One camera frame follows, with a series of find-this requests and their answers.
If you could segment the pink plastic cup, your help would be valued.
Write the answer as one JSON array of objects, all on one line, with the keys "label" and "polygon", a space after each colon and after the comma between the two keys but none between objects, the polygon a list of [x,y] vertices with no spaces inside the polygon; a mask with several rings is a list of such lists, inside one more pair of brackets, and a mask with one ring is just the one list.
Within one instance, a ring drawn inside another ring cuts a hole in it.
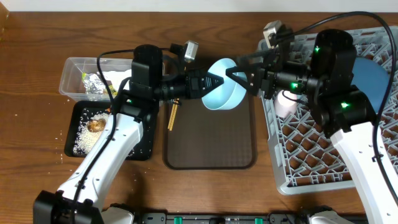
[{"label": "pink plastic cup", "polygon": [[275,100],[274,100],[274,111],[278,117],[286,118],[291,114],[294,114],[297,109],[297,95],[281,90],[278,92]]}]

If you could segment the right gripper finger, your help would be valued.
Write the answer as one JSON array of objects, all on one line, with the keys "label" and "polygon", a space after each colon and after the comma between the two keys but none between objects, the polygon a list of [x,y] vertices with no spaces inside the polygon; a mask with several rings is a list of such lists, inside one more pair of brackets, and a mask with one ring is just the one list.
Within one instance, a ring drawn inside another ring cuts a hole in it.
[{"label": "right gripper finger", "polygon": [[241,55],[237,57],[237,64],[249,64],[252,59],[264,58],[270,54],[270,50],[261,50],[254,53]]},{"label": "right gripper finger", "polygon": [[256,96],[264,78],[262,63],[238,65],[226,69],[226,76],[242,86],[249,94]]}]

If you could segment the light blue bowl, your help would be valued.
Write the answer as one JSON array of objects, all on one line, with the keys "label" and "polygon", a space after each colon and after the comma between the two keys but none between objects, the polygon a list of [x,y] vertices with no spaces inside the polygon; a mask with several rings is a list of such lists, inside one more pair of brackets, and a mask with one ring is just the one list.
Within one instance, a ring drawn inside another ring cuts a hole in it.
[{"label": "light blue bowl", "polygon": [[230,58],[216,61],[209,72],[223,78],[224,83],[206,94],[201,100],[209,110],[231,110],[237,107],[246,95],[246,89],[226,76],[226,69],[235,67],[236,63]]}]

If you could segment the foil and yellow snack wrapper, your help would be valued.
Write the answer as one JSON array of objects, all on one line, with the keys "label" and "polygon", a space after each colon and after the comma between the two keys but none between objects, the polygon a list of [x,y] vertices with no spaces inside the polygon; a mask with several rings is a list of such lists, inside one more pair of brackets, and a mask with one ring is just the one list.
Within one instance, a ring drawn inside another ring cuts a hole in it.
[{"label": "foil and yellow snack wrapper", "polygon": [[[100,73],[83,73],[81,75],[81,82],[83,83],[83,86],[85,87],[85,93],[86,94],[96,94],[96,95],[107,95],[108,91],[105,87],[105,84],[103,83]],[[112,95],[117,94],[117,90],[113,88],[113,86],[110,84],[110,82],[107,82],[108,88],[111,91]]]}]

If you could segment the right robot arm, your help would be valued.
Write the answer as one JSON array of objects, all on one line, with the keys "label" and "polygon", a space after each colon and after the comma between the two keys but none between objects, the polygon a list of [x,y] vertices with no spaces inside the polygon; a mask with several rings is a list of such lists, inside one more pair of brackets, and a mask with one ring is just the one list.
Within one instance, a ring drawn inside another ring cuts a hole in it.
[{"label": "right robot arm", "polygon": [[261,62],[229,68],[226,75],[267,99],[277,90],[305,95],[312,118],[343,158],[369,223],[397,223],[397,174],[382,143],[379,113],[352,83],[352,36],[337,29],[318,33],[310,65],[289,62],[282,53],[257,52]]}]

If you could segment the pile of white rice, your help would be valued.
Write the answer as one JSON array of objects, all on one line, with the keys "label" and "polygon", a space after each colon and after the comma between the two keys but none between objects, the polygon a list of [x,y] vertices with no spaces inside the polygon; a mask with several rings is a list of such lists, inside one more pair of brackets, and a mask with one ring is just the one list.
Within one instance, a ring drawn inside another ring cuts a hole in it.
[{"label": "pile of white rice", "polygon": [[78,128],[76,131],[75,140],[73,142],[74,156],[86,156],[91,151],[92,147],[95,145],[103,132],[89,132],[86,127],[88,121],[92,119],[103,118],[107,122],[109,115],[110,112],[107,112],[106,109],[104,110],[99,108],[83,108],[83,111],[78,118]]}]

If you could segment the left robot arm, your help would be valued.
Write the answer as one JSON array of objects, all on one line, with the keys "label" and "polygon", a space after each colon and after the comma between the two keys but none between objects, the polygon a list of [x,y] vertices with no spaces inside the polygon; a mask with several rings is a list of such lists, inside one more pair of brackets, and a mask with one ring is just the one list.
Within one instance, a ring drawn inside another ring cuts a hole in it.
[{"label": "left robot arm", "polygon": [[55,193],[41,191],[33,206],[34,223],[134,223],[135,213],[123,204],[103,208],[109,188],[135,146],[150,143],[160,101],[197,99],[221,86],[223,78],[206,70],[186,70],[194,61],[196,42],[172,44],[177,74],[163,76],[163,48],[131,49],[131,74],[116,96],[109,95],[111,114],[99,139],[77,170]]}]

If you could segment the dark blue round plate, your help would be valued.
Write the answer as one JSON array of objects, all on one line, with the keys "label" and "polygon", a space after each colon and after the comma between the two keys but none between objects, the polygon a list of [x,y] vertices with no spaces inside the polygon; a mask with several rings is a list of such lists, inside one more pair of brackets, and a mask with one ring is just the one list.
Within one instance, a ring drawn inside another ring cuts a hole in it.
[{"label": "dark blue round plate", "polygon": [[353,75],[352,84],[367,96],[375,113],[378,113],[389,81],[387,71],[370,59],[357,57]]}]

